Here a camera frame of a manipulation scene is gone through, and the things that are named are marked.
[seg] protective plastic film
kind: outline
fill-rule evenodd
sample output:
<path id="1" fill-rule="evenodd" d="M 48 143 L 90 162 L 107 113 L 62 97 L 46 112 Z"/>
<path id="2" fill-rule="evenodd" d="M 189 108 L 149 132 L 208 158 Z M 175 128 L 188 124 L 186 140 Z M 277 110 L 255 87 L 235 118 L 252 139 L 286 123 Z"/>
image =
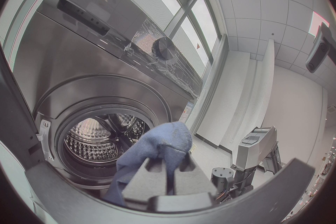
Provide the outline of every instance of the protective plastic film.
<path id="1" fill-rule="evenodd" d="M 153 43 L 161 37 L 166 37 L 165 33 L 147 18 L 133 37 L 131 46 L 127 46 L 125 50 L 129 52 L 129 56 L 145 59 L 148 68 L 159 71 L 161 75 L 198 98 L 202 90 L 202 80 L 183 54 L 176 48 L 175 56 L 170 60 L 156 55 Z"/>

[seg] robotic arm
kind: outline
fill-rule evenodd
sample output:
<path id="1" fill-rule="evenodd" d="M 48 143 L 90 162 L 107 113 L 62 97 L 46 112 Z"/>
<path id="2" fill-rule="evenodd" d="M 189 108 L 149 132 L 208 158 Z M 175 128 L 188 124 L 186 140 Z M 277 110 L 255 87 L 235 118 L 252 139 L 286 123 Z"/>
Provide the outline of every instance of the robotic arm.
<path id="1" fill-rule="evenodd" d="M 172 195 L 167 195 L 164 161 L 147 158 L 122 195 L 128 207 L 153 212 L 208 208 L 252 190 L 254 172 L 261 162 L 274 174 L 282 168 L 274 126 L 255 128 L 241 141 L 233 166 L 236 171 L 214 168 L 209 181 L 188 154 L 174 172 Z"/>
<path id="2" fill-rule="evenodd" d="M 273 174 L 282 168 L 277 130 L 274 126 L 255 128 L 242 139 L 238 146 L 236 165 L 212 170 L 211 181 L 219 193 L 216 201 L 231 200 L 252 190 L 254 172 L 261 162 L 265 171 L 271 171 Z"/>

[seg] sticker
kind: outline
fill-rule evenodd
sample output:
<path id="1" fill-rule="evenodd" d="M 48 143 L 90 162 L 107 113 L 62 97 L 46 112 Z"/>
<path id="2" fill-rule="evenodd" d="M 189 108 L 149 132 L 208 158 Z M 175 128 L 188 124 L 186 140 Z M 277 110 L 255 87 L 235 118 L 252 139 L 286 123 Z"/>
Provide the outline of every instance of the sticker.
<path id="1" fill-rule="evenodd" d="M 183 113 L 182 113 L 182 115 L 179 119 L 180 122 L 183 122 L 183 123 L 186 122 L 186 120 L 187 120 L 191 110 L 193 109 L 193 107 L 194 107 L 193 103 L 191 103 L 191 102 L 187 103 L 187 105 L 185 106 L 185 109 L 184 109 L 184 111 L 183 111 Z"/>

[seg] white wall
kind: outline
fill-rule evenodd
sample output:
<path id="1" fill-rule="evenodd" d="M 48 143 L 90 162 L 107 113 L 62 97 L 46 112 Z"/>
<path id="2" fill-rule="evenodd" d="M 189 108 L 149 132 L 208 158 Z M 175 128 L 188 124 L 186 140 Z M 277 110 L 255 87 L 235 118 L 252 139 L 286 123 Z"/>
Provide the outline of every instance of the white wall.
<path id="1" fill-rule="evenodd" d="M 197 133 L 219 145 L 238 105 L 247 70 L 250 53 L 229 51 L 215 95 Z"/>
<path id="2" fill-rule="evenodd" d="M 249 70 L 234 117 L 220 144 L 232 151 L 236 163 L 238 145 L 260 127 L 271 96 L 274 73 L 274 41 L 269 40 L 263 61 L 250 59 Z"/>
<path id="3" fill-rule="evenodd" d="M 319 146 L 316 144 L 321 137 L 319 131 L 324 130 L 327 97 L 323 88 L 312 80 L 275 66 L 262 127 L 276 127 L 282 162 L 292 158 L 308 162 L 314 146 Z"/>

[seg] ceiling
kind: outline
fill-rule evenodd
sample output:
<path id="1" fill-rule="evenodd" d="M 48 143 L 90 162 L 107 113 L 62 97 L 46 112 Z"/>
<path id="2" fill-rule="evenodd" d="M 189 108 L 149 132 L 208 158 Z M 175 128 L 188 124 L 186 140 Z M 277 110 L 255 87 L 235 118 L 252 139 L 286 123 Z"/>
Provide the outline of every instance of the ceiling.
<path id="1" fill-rule="evenodd" d="M 275 65 L 325 87 L 328 105 L 336 103 L 336 66 L 330 58 L 314 74 L 305 66 L 314 41 L 314 36 L 308 33 L 313 11 L 330 23 L 336 39 L 334 11 L 328 0 L 219 0 L 219 3 L 230 50 L 250 52 L 251 59 L 263 60 L 268 39 L 274 39 Z"/>

